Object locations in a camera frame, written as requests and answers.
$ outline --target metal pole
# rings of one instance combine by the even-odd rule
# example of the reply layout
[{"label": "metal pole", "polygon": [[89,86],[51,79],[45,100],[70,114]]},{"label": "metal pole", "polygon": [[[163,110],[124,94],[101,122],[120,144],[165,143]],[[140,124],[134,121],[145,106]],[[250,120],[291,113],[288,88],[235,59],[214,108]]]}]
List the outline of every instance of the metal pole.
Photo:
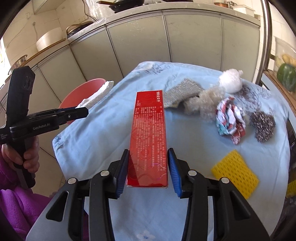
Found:
[{"label": "metal pole", "polygon": [[261,0],[263,20],[264,20],[264,39],[263,39],[263,53],[259,67],[258,76],[255,84],[259,84],[263,71],[267,70],[269,63],[269,55],[271,51],[272,42],[272,28],[271,28],[271,14],[268,0]]}]

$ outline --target human hand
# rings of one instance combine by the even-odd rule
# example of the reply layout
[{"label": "human hand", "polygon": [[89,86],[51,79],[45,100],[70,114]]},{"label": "human hand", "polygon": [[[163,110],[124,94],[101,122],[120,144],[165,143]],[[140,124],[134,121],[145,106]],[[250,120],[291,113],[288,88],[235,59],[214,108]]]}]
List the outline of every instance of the human hand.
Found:
[{"label": "human hand", "polygon": [[16,170],[13,163],[24,165],[25,169],[28,169],[30,173],[35,173],[39,169],[39,138],[38,136],[34,137],[34,141],[32,144],[32,147],[28,149],[24,153],[24,159],[25,161],[22,161],[21,156],[15,149],[13,149],[11,146],[4,144],[2,145],[2,156],[3,159],[8,163],[11,169]]}]

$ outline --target yellow vegetable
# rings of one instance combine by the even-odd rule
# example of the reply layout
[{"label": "yellow vegetable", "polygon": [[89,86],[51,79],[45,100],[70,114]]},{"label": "yellow vegetable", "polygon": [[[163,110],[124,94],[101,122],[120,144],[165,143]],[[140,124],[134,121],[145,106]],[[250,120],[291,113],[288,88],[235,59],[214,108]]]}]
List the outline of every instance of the yellow vegetable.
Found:
[{"label": "yellow vegetable", "polygon": [[284,64],[284,61],[281,60],[278,56],[275,57],[275,63],[276,66],[279,68],[282,64]]},{"label": "yellow vegetable", "polygon": [[285,64],[291,65],[294,68],[296,68],[296,59],[294,59],[292,56],[284,53],[281,58],[283,59],[283,61],[285,62]]}]

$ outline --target power cord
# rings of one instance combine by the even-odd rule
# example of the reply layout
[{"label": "power cord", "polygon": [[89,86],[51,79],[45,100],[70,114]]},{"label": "power cord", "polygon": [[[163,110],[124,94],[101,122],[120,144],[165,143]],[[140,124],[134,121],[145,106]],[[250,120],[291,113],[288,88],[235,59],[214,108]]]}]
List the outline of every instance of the power cord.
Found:
[{"label": "power cord", "polygon": [[85,2],[84,2],[84,0],[82,0],[82,2],[83,2],[83,5],[84,5],[84,13],[85,13],[85,15],[88,16],[88,17],[90,17],[90,18],[92,18],[93,20],[97,21],[94,17],[86,14],[86,11],[85,11]]}]

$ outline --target green pepper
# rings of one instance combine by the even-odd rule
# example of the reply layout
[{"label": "green pepper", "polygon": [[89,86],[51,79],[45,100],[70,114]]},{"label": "green pepper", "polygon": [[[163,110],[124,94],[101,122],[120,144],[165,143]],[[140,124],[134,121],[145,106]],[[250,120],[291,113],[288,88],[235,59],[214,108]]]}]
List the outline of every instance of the green pepper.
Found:
[{"label": "green pepper", "polygon": [[296,90],[296,70],[293,66],[282,64],[277,72],[277,79],[290,92]]}]

